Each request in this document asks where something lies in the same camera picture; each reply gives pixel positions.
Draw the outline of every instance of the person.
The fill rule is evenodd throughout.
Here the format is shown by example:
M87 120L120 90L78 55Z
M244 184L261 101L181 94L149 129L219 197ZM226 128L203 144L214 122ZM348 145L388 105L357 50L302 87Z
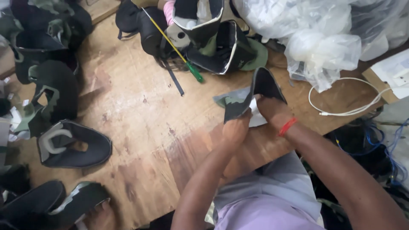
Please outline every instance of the person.
M294 120L291 109L277 99L260 97L257 107L276 130ZM250 116L247 111L224 125L220 144L183 190L171 230L205 229L204 218L212 201L215 230L323 229L321 205L294 151L263 166L262 175L253 172L217 189L223 171L246 137ZM300 122L283 135L339 201L354 230L409 229L394 200L348 154Z

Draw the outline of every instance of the green screwdriver handle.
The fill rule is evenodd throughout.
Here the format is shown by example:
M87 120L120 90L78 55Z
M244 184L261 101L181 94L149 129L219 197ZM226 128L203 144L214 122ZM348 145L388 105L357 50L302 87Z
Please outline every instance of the green screwdriver handle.
M200 83L203 82L203 77L200 75L199 71L194 68L189 62L186 62L187 67L189 68L190 72L195 76L196 80Z

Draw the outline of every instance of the wooden workbench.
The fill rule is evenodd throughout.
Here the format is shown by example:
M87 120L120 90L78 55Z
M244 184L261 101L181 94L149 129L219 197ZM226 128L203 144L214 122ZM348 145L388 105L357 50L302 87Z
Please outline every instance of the wooden workbench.
M190 73L175 72L185 91L181 97L169 73L142 50L139 35L120 41L117 34L112 15L97 24L78 53L85 86L77 122L111 138L109 161L87 170L46 168L40 164L35 138L19 143L18 158L29 164L33 186L51 179L63 181L68 192L83 180L105 185L117 212L118 229L125 230L176 208L193 171L220 141L224 109L213 102L212 96L249 86L252 72L203 74L203 84ZM325 134L360 116L318 115L308 103L310 84L294 81L292 87L286 69L277 67L285 67L285 63L282 54L270 53L269 64L276 66L270 69L300 122ZM362 77L365 68L342 74ZM23 86L15 76L13 80L9 84L11 91L22 100L31 99L35 85ZM326 111L344 112L369 103L375 96L370 86L343 80L322 94L314 91L312 101ZM224 172L222 183L291 149L268 126L252 128Z

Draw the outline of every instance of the red string bracelet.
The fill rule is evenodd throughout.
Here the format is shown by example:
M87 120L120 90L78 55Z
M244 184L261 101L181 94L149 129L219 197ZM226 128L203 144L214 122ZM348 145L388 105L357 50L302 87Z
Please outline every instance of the red string bracelet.
M283 127L280 129L279 137L283 137L285 132L297 122L297 118L291 118Z

